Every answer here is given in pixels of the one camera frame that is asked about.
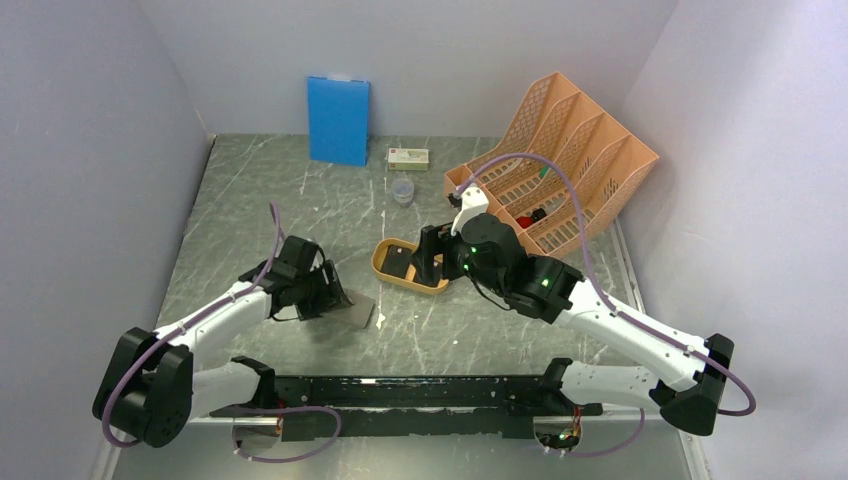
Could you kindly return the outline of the grey card holder wallet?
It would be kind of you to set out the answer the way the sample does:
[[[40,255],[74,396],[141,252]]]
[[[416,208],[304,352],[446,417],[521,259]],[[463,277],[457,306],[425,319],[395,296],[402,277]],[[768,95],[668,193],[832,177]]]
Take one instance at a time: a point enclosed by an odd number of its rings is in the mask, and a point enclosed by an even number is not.
[[[324,317],[356,329],[365,329],[372,317],[375,301],[354,290],[344,289],[347,304],[340,305],[324,314]]]

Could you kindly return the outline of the yellow oval tray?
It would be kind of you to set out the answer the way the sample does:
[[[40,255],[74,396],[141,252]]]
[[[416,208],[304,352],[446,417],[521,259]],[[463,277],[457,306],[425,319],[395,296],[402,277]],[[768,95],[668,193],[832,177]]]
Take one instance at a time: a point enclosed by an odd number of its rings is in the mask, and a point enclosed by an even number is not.
[[[375,275],[381,281],[421,294],[438,295],[444,292],[449,281],[441,277],[442,255],[437,255],[433,262],[436,279],[424,282],[411,263],[411,254],[417,247],[417,244],[398,238],[382,240],[371,259]]]

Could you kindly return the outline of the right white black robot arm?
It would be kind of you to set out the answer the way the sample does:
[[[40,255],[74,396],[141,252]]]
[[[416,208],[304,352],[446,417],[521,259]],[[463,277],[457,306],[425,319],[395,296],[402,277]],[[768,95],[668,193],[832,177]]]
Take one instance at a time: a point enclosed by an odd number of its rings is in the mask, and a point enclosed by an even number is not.
[[[424,226],[412,264],[427,281],[468,278],[521,316],[583,332],[634,361],[632,367],[591,366],[555,359],[539,389],[542,406],[616,404],[658,413],[673,427],[713,433],[734,351],[731,339],[668,327],[596,290],[579,270],[529,254],[496,216],[478,215],[458,233],[449,223]]]

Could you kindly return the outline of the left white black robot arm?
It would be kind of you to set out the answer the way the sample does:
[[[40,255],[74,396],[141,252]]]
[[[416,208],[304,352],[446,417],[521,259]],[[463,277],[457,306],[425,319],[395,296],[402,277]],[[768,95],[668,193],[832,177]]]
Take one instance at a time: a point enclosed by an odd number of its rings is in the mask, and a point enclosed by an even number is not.
[[[192,419],[233,408],[261,416],[281,406],[274,369],[237,356],[205,369],[206,357],[244,330],[351,309],[334,263],[315,242],[276,241],[268,259],[243,273],[217,299],[183,319],[149,331],[134,327],[119,338],[95,395],[93,416],[119,448],[162,447]]]

